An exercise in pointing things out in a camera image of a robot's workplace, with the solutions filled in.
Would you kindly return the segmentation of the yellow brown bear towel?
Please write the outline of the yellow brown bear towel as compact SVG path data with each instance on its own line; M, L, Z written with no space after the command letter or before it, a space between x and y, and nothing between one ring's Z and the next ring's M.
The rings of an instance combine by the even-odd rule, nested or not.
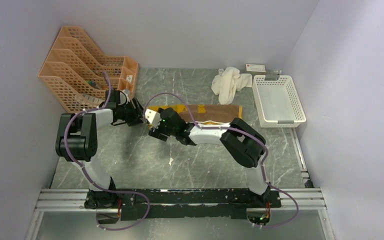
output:
M186 122L192 122L184 104L149 106L151 110L157 111L159 108L173 108ZM241 105L219 105L219 104L191 104L189 108L197 123L216 125L232 122L235 118L243 118L243 107Z

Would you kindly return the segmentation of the white terry towel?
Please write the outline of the white terry towel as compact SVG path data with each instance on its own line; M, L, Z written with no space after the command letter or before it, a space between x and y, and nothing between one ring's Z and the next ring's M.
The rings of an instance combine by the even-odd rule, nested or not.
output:
M227 67L213 78L211 90L218 96L221 105L230 105L237 91L252 87L252 79L250 73L240 73L238 68Z

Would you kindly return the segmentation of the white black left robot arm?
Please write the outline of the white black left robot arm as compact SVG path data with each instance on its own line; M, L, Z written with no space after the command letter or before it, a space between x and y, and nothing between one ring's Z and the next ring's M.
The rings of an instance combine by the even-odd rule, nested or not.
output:
M57 155L76 166L88 182L84 203L87 209L108 209L122 205L113 178L96 156L98 128L123 124L130 127L143 122L144 109L136 98L114 89L107 90L105 97L96 107L62 114L55 143Z

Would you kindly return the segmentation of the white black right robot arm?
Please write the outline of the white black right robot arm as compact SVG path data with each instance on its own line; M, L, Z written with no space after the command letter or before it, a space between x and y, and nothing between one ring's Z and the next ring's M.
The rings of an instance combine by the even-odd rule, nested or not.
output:
M267 154L265 139L241 118L230 123L206 125L186 122L172 108L146 109L144 118L151 125L149 135L162 141L174 137L185 146L221 145L246 169L250 202L262 207L269 200L270 186L262 163Z

